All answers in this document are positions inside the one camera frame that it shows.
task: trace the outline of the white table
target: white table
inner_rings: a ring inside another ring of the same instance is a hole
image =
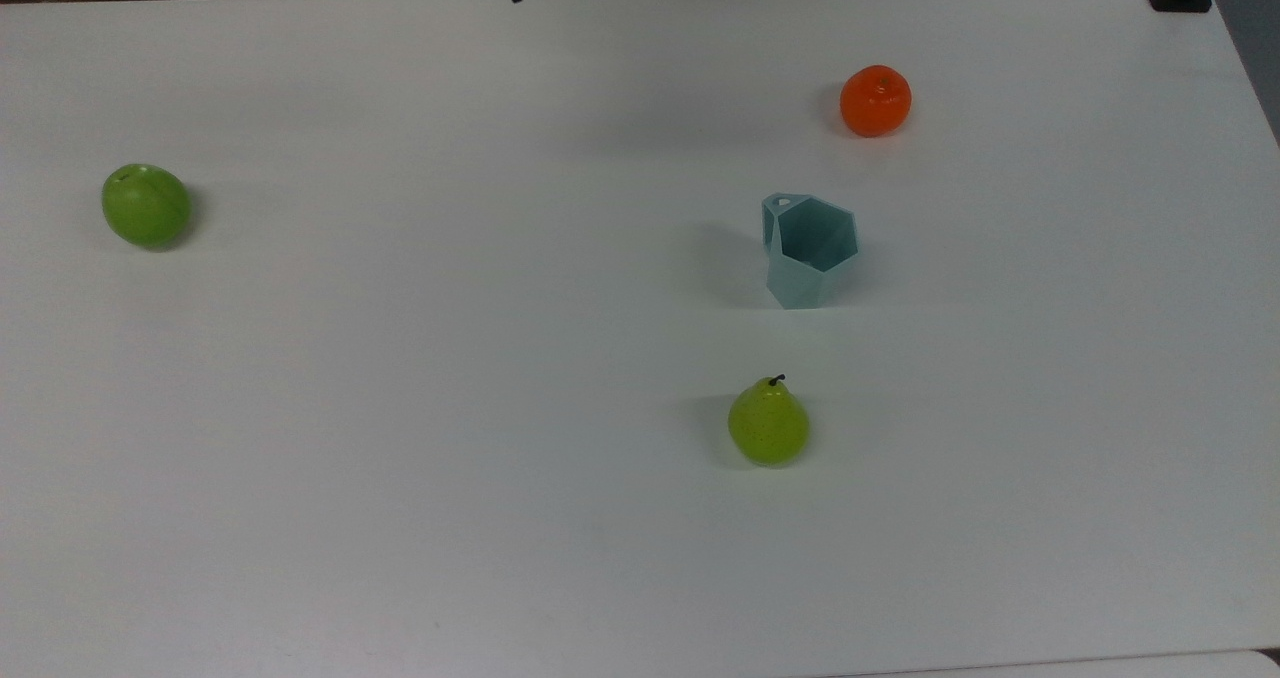
[[[900,134],[835,99],[908,75]],[[170,168],[198,228],[109,232]],[[778,310],[759,201],[846,205]],[[0,8],[0,665],[783,677],[1280,643],[1280,151],[1146,0]],[[786,372],[787,469],[722,422]]]

